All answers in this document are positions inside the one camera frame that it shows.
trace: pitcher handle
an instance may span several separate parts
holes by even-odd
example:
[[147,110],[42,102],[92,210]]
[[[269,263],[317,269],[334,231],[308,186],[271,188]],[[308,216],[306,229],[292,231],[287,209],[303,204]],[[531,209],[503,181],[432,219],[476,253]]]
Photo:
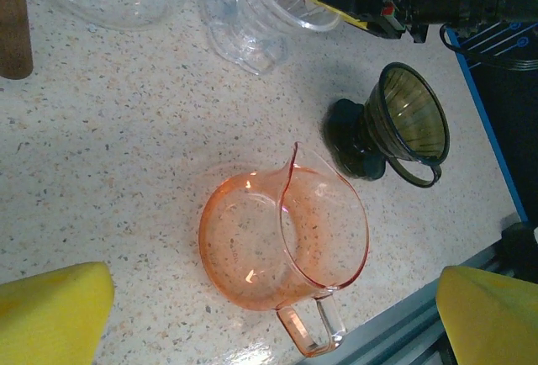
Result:
[[437,183],[437,181],[440,179],[440,175],[442,174],[440,166],[431,166],[431,171],[434,173],[434,178],[432,180],[424,180],[420,177],[416,177],[409,170],[407,170],[404,166],[402,166],[402,164],[398,161],[398,159],[394,157],[389,157],[387,160],[388,160],[388,164],[393,167],[394,171],[403,180],[420,188],[430,188],[435,183]]
[[297,312],[291,306],[277,309],[278,319],[286,327],[287,333],[305,357],[317,357],[326,352],[334,351],[343,342],[345,335],[345,327],[336,310],[333,296],[330,294],[315,300],[329,336],[329,342],[323,346],[312,339]]

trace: white countertop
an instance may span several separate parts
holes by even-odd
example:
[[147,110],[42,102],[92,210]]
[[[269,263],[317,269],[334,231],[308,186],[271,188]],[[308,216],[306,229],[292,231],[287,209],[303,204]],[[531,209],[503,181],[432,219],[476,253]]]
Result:
[[[34,73],[0,78],[0,283],[105,261],[116,286],[96,364],[291,364],[300,354],[271,312],[247,312],[203,271],[197,176],[230,161],[283,164],[319,135],[340,95],[364,102],[401,61],[435,89],[451,131],[443,176],[415,188],[391,169],[351,183],[367,208],[367,266],[336,300],[352,330],[500,237],[515,212],[455,55],[351,26],[293,42],[255,77],[218,57],[199,0],[167,26],[97,29],[29,0]],[[312,304],[299,305],[306,321]]]

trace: pitcher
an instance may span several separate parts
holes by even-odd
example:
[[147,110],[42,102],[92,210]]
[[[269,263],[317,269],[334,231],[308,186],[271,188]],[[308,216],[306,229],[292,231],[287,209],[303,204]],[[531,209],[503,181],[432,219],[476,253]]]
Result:
[[[353,187],[313,151],[295,143],[282,169],[221,184],[203,211],[199,247],[217,289],[245,309],[274,309],[304,356],[342,343],[332,293],[361,273],[368,225]],[[313,341],[291,306],[306,298],[317,302],[327,344]]]

